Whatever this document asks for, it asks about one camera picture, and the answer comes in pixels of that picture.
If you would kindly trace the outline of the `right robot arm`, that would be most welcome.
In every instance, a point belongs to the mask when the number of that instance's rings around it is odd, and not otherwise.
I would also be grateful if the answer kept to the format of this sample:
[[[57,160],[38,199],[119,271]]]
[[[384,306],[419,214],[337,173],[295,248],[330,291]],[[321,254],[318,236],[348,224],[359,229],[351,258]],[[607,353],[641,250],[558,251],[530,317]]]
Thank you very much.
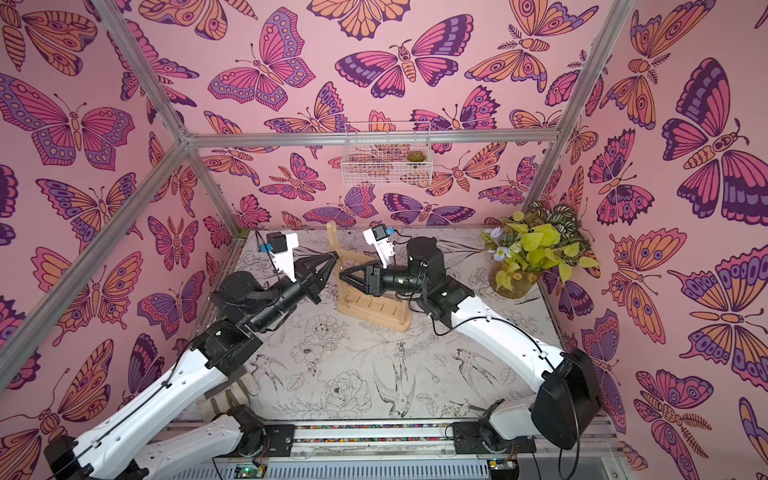
[[[478,435],[492,452],[530,435],[570,450],[579,446],[603,407],[591,358],[578,348],[567,352],[547,344],[503,318],[479,293],[448,274],[434,238],[410,239],[403,266],[379,259],[346,268],[339,278],[367,295],[393,293],[415,300],[433,323],[479,343],[527,383],[535,394],[532,403],[499,400],[478,421]]]

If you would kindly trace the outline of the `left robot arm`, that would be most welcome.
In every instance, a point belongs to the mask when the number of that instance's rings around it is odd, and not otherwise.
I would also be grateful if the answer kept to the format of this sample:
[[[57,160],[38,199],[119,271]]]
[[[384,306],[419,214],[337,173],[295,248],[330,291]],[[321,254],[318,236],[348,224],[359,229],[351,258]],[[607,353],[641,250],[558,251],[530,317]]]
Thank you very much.
[[[249,407],[230,408],[214,421],[156,441],[156,435],[201,395],[233,380],[304,300],[319,303],[339,255],[294,261],[293,274],[270,287],[248,271],[229,274],[210,295],[218,319],[191,340],[173,366],[128,405],[78,437],[63,436],[45,450],[55,479],[169,479],[207,458],[259,452],[263,420]]]

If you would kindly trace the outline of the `wooden jewelry display stand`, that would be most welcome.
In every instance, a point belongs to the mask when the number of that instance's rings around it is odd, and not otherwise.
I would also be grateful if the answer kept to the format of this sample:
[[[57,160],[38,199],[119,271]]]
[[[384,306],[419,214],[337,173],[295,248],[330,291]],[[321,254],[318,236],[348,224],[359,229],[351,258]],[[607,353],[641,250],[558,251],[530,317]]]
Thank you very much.
[[[396,332],[406,331],[411,325],[413,312],[405,300],[374,297],[360,292],[341,279],[341,271],[345,268],[361,266],[374,258],[343,248],[334,221],[328,222],[326,229],[330,247],[339,255],[336,265],[338,312]]]

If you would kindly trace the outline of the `small succulent in basket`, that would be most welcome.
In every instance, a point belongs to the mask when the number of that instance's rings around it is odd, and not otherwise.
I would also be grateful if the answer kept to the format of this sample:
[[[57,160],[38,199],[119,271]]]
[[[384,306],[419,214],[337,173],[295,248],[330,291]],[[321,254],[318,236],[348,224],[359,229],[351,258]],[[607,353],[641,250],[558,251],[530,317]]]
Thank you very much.
[[[428,160],[427,154],[422,150],[410,151],[407,154],[407,160],[410,163],[421,164]]]

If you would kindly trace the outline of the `potted green plant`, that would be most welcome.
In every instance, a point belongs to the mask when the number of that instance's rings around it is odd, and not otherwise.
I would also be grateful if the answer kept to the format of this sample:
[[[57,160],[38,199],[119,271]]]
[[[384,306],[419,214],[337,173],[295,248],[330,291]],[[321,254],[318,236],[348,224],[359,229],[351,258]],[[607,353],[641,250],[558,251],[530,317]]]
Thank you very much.
[[[494,220],[481,238],[495,262],[490,286],[507,298],[525,297],[546,273],[564,284],[577,268],[600,272],[591,234],[582,229],[578,209],[568,203],[535,201],[525,211]]]

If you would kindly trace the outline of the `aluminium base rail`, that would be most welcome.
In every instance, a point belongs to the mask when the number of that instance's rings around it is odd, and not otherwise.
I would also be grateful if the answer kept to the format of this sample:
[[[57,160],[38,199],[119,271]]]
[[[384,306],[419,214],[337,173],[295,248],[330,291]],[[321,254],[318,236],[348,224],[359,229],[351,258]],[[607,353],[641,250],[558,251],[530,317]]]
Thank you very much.
[[[604,420],[580,445],[560,450],[541,436],[487,449],[476,421],[288,421],[266,425],[253,457],[204,455],[179,479],[630,479]]]

